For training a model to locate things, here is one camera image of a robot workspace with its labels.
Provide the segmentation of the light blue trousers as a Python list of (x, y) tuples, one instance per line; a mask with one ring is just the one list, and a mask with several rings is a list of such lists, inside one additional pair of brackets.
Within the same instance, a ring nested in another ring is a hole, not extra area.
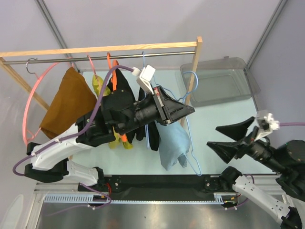
[(179, 163), (182, 168), (187, 167), (186, 155), (189, 152), (191, 141), (179, 122), (169, 125), (161, 125), (156, 122), (159, 132), (159, 155), (161, 165), (169, 171)]

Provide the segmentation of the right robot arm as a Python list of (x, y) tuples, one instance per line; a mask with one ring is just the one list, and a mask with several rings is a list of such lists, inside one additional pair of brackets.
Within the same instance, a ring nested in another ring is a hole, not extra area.
[(280, 128), (271, 113), (257, 115), (232, 125), (216, 127), (216, 131), (232, 142), (207, 142), (225, 162), (249, 156), (275, 172), (275, 182), (289, 198), (284, 203), (261, 189), (234, 167), (227, 167), (217, 178), (224, 191), (237, 192), (270, 215), (282, 229), (305, 227), (305, 142), (290, 140), (278, 148), (271, 146), (268, 136)]

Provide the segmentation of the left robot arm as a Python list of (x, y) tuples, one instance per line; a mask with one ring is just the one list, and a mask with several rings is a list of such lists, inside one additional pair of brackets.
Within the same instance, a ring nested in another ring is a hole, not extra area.
[(75, 180), (99, 191), (105, 186), (103, 170), (88, 168), (69, 160), (69, 156), (115, 140), (115, 133), (124, 135), (154, 121), (170, 125), (195, 112), (195, 109), (171, 98), (161, 86), (141, 101), (135, 101), (126, 90), (115, 90), (99, 99), (99, 105), (82, 116), (64, 133), (39, 145), (29, 143), (30, 163), (25, 177), (43, 183)]

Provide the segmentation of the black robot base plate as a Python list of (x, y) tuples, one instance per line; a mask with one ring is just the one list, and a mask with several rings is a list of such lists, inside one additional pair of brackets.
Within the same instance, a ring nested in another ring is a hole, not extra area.
[(108, 175), (105, 184), (98, 191), (111, 190), (119, 196), (161, 196), (165, 199), (178, 195), (188, 195), (191, 198), (201, 197), (216, 192), (231, 192), (232, 188), (218, 177), (210, 175)]

